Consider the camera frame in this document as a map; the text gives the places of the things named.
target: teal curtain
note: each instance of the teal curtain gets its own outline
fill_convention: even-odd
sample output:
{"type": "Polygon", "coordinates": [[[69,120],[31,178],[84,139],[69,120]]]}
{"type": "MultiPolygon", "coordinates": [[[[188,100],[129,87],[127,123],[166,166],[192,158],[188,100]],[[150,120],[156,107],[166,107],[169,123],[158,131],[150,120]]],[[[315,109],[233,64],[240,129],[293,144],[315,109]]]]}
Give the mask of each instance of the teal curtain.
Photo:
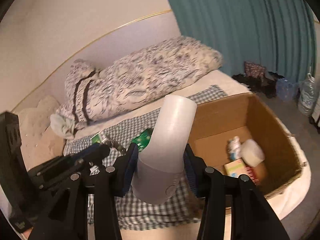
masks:
{"type": "Polygon", "coordinates": [[[169,0],[182,35],[220,51],[228,75],[252,61],[292,82],[315,66],[313,15],[305,0],[169,0]]]}

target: beige pillow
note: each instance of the beige pillow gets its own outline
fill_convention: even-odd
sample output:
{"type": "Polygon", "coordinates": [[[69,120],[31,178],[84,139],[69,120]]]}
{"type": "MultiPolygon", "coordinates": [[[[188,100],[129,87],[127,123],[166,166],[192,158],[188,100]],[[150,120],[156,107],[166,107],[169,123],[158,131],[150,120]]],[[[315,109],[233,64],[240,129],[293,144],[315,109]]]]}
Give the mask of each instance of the beige pillow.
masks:
{"type": "Polygon", "coordinates": [[[41,99],[37,107],[26,108],[18,113],[22,140],[21,152],[27,168],[62,155],[64,139],[55,135],[50,126],[50,115],[59,103],[52,96],[41,99]]]}

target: mattress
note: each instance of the mattress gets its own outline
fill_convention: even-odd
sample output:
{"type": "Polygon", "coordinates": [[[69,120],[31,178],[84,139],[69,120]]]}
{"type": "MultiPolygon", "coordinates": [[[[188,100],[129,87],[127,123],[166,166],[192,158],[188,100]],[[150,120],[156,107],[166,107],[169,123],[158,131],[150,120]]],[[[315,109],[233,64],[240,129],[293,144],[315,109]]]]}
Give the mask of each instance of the mattress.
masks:
{"type": "MultiPolygon", "coordinates": [[[[249,93],[250,91],[244,85],[239,84],[233,80],[228,75],[222,73],[219,70],[214,70],[204,77],[200,78],[193,85],[183,88],[181,90],[175,91],[172,94],[180,96],[190,96],[196,94],[209,88],[211,85],[218,85],[222,90],[224,90],[228,96],[249,93]]],[[[130,111],[129,113],[122,114],[113,119],[107,120],[105,122],[100,122],[95,125],[88,126],[76,133],[75,139],[82,138],[84,136],[91,135],[93,133],[99,132],[105,128],[115,125],[125,119],[133,118],[151,112],[162,106],[164,98],[151,102],[144,105],[138,109],[130,111]]],[[[283,129],[290,132],[281,123],[283,129]]],[[[308,160],[304,152],[301,150],[299,144],[293,136],[290,136],[290,140],[295,150],[298,153],[301,163],[306,162],[306,166],[302,170],[302,176],[296,179],[291,185],[289,185],[281,195],[277,195],[268,200],[269,204],[276,212],[279,219],[283,219],[287,216],[295,207],[297,207],[301,201],[306,196],[311,181],[311,170],[308,165],[308,160]]],[[[145,231],[132,231],[132,230],[121,230],[123,239],[196,239],[199,223],[196,224],[185,224],[176,227],[160,228],[145,231]]],[[[92,232],[93,225],[88,225],[88,233],[92,232]]],[[[226,216],[225,223],[225,239],[230,239],[231,233],[231,216],[226,216]]]]}

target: gray floor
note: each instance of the gray floor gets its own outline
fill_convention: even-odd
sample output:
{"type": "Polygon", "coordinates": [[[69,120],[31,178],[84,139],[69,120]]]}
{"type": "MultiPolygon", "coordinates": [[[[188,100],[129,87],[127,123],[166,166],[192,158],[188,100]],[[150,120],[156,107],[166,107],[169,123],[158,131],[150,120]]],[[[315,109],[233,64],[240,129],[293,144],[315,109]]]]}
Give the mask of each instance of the gray floor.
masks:
{"type": "Polygon", "coordinates": [[[310,189],[301,204],[282,220],[291,240],[305,239],[320,222],[320,135],[298,111],[295,102],[284,103],[279,98],[259,96],[295,135],[310,164],[310,189]]]}

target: gold wall trim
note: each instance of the gold wall trim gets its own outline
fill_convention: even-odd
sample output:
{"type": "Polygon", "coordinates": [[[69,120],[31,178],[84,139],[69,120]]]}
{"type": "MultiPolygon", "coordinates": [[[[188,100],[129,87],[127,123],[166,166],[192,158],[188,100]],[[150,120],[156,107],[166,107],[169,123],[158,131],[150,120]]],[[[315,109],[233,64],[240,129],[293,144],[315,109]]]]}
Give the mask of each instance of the gold wall trim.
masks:
{"type": "Polygon", "coordinates": [[[144,20],[144,19],[147,19],[147,18],[150,18],[150,17],[153,17],[153,16],[157,16],[157,15],[160,15],[160,14],[164,14],[164,13],[168,13],[168,12],[172,12],[172,10],[166,10],[166,11],[162,11],[162,12],[157,12],[157,13],[154,13],[154,14],[150,14],[150,15],[147,15],[145,17],[142,17],[142,18],[139,18],[139,19],[136,19],[136,20],[133,20],[131,22],[128,22],[126,24],[123,24],[117,28],[115,28],[114,30],[110,31],[110,32],[107,32],[106,34],[103,34],[102,36],[96,38],[95,40],[91,41],[90,43],[88,43],[87,45],[85,45],[83,48],[79,49],[76,53],[74,53],[73,55],[71,55],[69,58],[67,58],[60,66],[58,66],[49,76],[47,76],[47,78],[40,84],[38,85],[36,88],[34,88],[30,93],[28,93],[11,111],[15,111],[15,109],[28,97],[30,96],[30,94],[32,94],[34,91],[36,91],[39,87],[41,87],[43,85],[44,82],[46,82],[63,64],[65,64],[69,59],[71,59],[75,54],[77,54],[78,52],[84,50],[85,48],[87,48],[88,46],[90,46],[92,43],[96,42],[97,40],[103,38],[104,36],[116,31],[116,30],[119,30],[120,28],[122,27],[125,27],[125,26],[128,26],[132,23],[135,23],[135,22],[139,22],[141,20],[144,20]]]}

